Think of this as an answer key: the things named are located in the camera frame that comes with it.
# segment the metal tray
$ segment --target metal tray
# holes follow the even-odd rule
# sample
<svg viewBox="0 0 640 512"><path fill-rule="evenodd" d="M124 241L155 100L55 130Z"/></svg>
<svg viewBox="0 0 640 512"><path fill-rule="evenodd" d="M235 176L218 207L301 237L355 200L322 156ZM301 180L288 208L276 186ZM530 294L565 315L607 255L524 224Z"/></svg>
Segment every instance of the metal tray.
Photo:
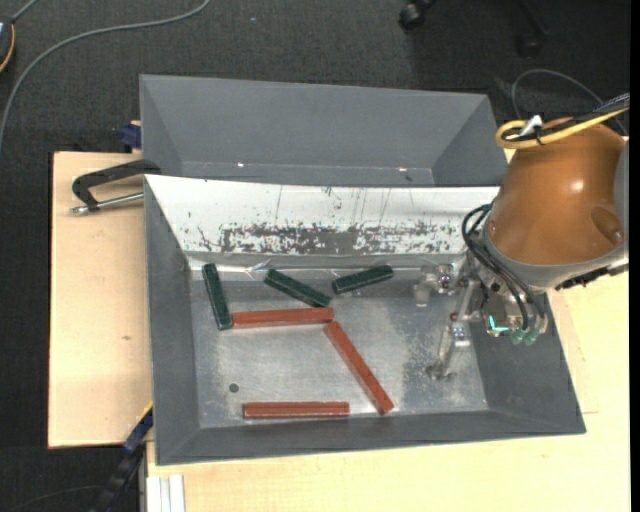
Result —
<svg viewBox="0 0 640 512"><path fill-rule="evenodd" d="M426 372L459 297L436 296L425 309L416 304L413 284L425 265L459 264L462 216L495 193L495 187L329 193L147 176L158 463L584 432L553 326L522 347L469 325L472 343L455 375L431 380ZM396 407L385 416L375 412L320 327L218 331L201 274L211 262L233 312L304 306L266 286L266 268L331 295L336 276L391 264L391 281L334 297L331 307ZM242 404L260 400L348 401L351 416L242 419Z"/></svg>

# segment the yellow cable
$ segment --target yellow cable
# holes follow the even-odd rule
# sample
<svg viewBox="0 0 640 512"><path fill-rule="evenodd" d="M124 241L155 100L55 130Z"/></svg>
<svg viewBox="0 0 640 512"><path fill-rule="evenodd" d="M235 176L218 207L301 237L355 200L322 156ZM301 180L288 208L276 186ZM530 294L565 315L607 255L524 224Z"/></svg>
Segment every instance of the yellow cable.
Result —
<svg viewBox="0 0 640 512"><path fill-rule="evenodd" d="M0 62L0 72L2 72L2 70L7 67L7 64L9 64L11 55L13 54L13 50L16 47L16 29L13 24L9 25L9 30L11 30L11 42L9 43L9 51L7 52L7 57L4 59L4 61Z"/></svg>
<svg viewBox="0 0 640 512"><path fill-rule="evenodd" d="M518 140L510 141L509 139L504 139L503 135L507 131L513 130L514 128L523 128L527 123L526 121L522 121L518 119L516 121L510 121L508 123L505 123L500 128L498 128L498 131L496 132L496 136L494 140L498 146L504 149L526 149L526 148L539 146L540 144L551 144L553 142L559 141L560 139L564 139L569 135L573 135L574 133L578 133L582 130L585 130L591 126L600 124L603 121L606 121L607 119L610 119L614 116L617 116L618 114L621 114L625 110L627 110L627 108L616 110L615 112L609 112L599 117L594 117L593 119L570 126L559 132L550 133L549 135L543 135L542 137L540 137L540 140L527 139L527 140L520 140L520 141Z"/></svg>

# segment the red block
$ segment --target red block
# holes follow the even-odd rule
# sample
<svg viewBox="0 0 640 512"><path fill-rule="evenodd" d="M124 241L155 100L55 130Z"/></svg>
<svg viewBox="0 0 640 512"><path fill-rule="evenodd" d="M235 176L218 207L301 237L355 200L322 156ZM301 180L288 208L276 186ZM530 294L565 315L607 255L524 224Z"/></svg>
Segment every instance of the red block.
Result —
<svg viewBox="0 0 640 512"><path fill-rule="evenodd" d="M362 359L356 347L353 346L347 334L342 330L340 324L335 321L331 322L324 328L324 332L336 350L338 350L342 359L347 363L351 372L358 379L378 413L387 414L393 409L393 402L385 390L382 389L378 379L373 375L367 363L364 362L364 359Z"/></svg>
<svg viewBox="0 0 640 512"><path fill-rule="evenodd" d="M342 418L349 416L348 402L248 402L242 406L247 419Z"/></svg>
<svg viewBox="0 0 640 512"><path fill-rule="evenodd" d="M281 325L325 324L333 320L332 308L274 309L246 311L231 315L234 329Z"/></svg>

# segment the wooden table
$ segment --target wooden table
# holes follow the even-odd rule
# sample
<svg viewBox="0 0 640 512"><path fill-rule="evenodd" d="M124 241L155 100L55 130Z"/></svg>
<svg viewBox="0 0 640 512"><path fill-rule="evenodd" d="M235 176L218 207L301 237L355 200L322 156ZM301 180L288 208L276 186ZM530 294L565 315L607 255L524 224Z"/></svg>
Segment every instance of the wooden table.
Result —
<svg viewBox="0 0 640 512"><path fill-rule="evenodd" d="M142 208L68 213L76 176L136 158L54 158L51 448L121 443L151 400ZM161 467L149 441L144 474L182 474L188 512L630 510L628 292L623 274L550 296L584 435Z"/></svg>

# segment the paint splatter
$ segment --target paint splatter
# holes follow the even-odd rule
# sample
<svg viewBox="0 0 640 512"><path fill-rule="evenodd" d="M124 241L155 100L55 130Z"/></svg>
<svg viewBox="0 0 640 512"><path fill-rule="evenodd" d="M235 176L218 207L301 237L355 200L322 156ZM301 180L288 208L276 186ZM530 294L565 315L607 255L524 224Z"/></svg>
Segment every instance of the paint splatter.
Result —
<svg viewBox="0 0 640 512"><path fill-rule="evenodd" d="M221 225L213 244L225 253L349 255L443 253L461 243L459 225L415 221L394 226L275 226L268 223Z"/></svg>

